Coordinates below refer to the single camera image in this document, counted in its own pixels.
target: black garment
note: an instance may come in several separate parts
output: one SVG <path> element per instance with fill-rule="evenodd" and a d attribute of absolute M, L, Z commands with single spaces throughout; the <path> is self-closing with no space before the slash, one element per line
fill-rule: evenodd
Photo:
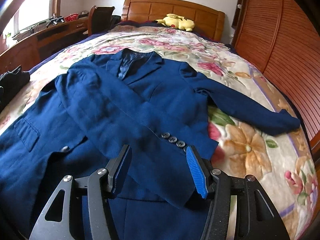
<path fill-rule="evenodd" d="M 0 75 L 0 112 L 29 81 L 30 73 L 22 71 L 21 65 Z"/>

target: jacket collar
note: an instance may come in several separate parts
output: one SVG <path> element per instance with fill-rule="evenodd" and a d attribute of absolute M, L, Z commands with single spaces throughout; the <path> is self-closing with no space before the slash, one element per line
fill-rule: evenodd
<path fill-rule="evenodd" d="M 143 78 L 150 72 L 160 68 L 161 65 L 163 64 L 163 60 L 161 56 L 154 51 L 149 53 L 141 53 L 141 52 L 132 51 L 130 49 L 123 49 L 117 52 L 116 54 L 114 54 L 110 58 L 110 60 L 108 60 L 106 65 L 106 70 L 110 72 L 113 76 L 118 76 L 123 58 L 127 54 L 140 54 L 143 57 L 149 58 L 147 62 L 144 63 L 142 66 L 140 66 L 135 73 L 127 74 L 129 73 L 129 69 L 130 69 L 128 68 L 124 76 L 122 78 L 119 77 L 121 80 L 123 80 L 124 83 L 128 85 Z"/>

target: window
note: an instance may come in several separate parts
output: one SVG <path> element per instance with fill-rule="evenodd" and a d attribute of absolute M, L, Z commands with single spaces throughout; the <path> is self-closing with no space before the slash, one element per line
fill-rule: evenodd
<path fill-rule="evenodd" d="M 51 16 L 50 0 L 25 0 L 4 29 L 4 34 L 17 34 L 38 22 L 44 21 Z"/>

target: silver screw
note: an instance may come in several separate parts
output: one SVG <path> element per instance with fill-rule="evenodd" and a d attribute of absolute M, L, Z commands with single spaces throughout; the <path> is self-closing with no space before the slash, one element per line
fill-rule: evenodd
<path fill-rule="evenodd" d="M 248 175 L 248 176 L 247 176 L 247 180 L 248 180 L 248 181 L 255 181 L 255 180 L 256 180 L 256 177 L 253 176 L 253 175 Z"/>
<path fill-rule="evenodd" d="M 103 174 L 105 174 L 106 172 L 107 172 L 107 170 L 106 170 L 105 168 L 98 169 L 98 171 L 97 171 L 97 173 L 98 173 L 99 175 L 103 175 Z"/>
<path fill-rule="evenodd" d="M 64 182 L 68 182 L 68 181 L 70 181 L 70 180 L 72 180 L 72 176 L 71 176 L 71 175 L 67 175 L 67 176 L 64 176 L 64 177 L 63 177 L 63 181 L 64 181 Z"/>
<path fill-rule="evenodd" d="M 219 169 L 213 169 L 213 170 L 211 171 L 211 174 L 212 174 L 212 175 L 220 175 L 220 174 L 221 174 L 221 171 L 220 171 Z"/>

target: headboard panel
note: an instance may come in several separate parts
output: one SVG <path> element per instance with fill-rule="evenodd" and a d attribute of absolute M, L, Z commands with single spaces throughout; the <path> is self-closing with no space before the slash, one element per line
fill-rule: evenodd
<path fill-rule="evenodd" d="M 121 20 L 142 23 L 163 19 L 168 13 L 174 13 L 193 20 L 196 24 L 196 31 L 199 28 L 207 37 L 220 41 L 224 24 L 224 12 L 188 1 L 125 0 Z"/>

